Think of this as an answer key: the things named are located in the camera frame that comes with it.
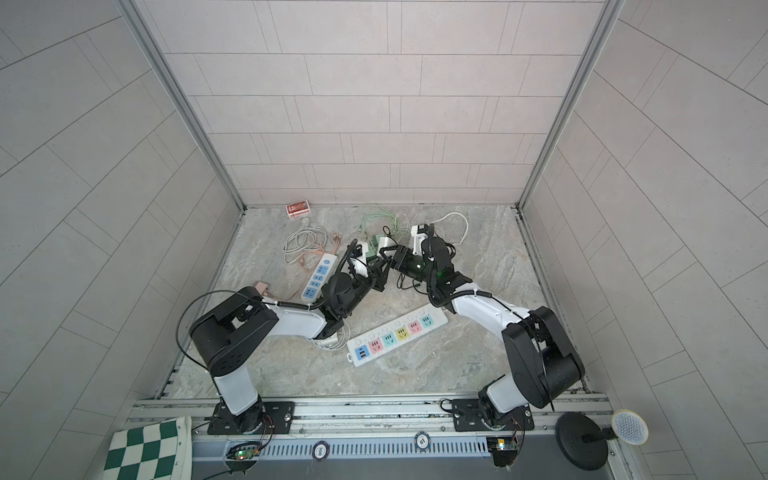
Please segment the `colourful white power strip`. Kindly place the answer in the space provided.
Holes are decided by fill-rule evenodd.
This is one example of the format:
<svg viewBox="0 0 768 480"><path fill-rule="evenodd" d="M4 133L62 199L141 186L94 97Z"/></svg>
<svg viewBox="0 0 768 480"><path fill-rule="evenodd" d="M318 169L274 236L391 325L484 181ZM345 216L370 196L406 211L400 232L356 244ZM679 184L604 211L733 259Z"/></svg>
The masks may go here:
<svg viewBox="0 0 768 480"><path fill-rule="evenodd" d="M346 344L347 359L360 367L447 324L442 309L424 305L351 338Z"/></svg>

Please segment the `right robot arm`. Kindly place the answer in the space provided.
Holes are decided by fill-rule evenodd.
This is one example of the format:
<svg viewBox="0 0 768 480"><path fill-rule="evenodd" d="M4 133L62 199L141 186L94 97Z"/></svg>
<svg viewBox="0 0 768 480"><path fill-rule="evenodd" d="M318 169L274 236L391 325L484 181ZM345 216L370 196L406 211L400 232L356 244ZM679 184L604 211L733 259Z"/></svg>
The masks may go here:
<svg viewBox="0 0 768 480"><path fill-rule="evenodd" d="M390 267L424 284L432 306L475 321L504 344L510 372L478 392L480 416L490 428L514 420L525 406L542 408L583 379L584 364L556 314L527 309L482 289L454 268L455 249L432 224L416 228L413 244L381 247Z"/></svg>

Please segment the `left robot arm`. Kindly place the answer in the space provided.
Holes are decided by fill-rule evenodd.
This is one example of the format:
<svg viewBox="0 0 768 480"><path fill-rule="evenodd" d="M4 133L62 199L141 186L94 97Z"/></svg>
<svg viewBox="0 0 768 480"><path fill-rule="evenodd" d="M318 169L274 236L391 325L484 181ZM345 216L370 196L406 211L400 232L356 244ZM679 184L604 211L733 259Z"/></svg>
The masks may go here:
<svg viewBox="0 0 768 480"><path fill-rule="evenodd" d="M264 427L266 408L246 366L257 347L270 335L337 340L365 296L384 289L389 269L384 255L367 257L352 242L309 305L269 300L245 287L195 320L189 337L220 397L208 432L247 434Z"/></svg>

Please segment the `blue white power strip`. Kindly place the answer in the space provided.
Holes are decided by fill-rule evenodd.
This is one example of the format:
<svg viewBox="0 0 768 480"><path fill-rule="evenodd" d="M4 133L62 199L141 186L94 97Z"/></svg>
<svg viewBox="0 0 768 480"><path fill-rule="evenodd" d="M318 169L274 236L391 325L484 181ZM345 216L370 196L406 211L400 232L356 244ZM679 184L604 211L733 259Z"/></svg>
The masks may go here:
<svg viewBox="0 0 768 480"><path fill-rule="evenodd" d="M302 301L313 303L320 296L322 286L334 273L337 261L338 257L335 254L325 253L322 255L301 293Z"/></svg>

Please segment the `red small box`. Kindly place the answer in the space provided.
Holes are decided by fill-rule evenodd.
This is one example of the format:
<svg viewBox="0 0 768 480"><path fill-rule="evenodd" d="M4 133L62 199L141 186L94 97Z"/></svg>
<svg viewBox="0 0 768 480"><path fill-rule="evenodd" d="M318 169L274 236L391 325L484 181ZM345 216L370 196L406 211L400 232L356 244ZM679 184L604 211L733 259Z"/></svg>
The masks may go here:
<svg viewBox="0 0 768 480"><path fill-rule="evenodd" d="M308 215L311 212L311 207L307 200L303 200L287 205L285 210L289 218L297 218Z"/></svg>

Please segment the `green white checkerboard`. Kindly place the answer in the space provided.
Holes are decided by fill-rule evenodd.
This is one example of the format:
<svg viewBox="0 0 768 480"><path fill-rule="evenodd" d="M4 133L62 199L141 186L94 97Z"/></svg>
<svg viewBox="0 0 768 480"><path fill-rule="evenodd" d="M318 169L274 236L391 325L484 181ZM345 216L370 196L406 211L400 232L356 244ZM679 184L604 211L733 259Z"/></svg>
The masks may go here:
<svg viewBox="0 0 768 480"><path fill-rule="evenodd" d="M186 479L192 477L191 418L177 417L116 432L101 479Z"/></svg>

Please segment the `aluminium rail base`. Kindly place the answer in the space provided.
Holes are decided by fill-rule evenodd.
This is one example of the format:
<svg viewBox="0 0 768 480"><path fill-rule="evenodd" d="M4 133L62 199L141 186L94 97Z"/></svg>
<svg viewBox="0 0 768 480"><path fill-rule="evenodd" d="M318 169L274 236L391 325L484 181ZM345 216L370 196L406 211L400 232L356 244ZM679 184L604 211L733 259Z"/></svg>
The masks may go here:
<svg viewBox="0 0 768 480"><path fill-rule="evenodd" d="M599 426L613 410L604 394L571 390L552 407L524 406L504 427L488 427L470 395L384 395L267 398L267 424L239 434L224 423L214 399L144 400L131 408L125 428L176 417L191 421L196 461L243 468L258 461L491 458L517 455L540 435L551 435L560 416L580 413Z"/></svg>

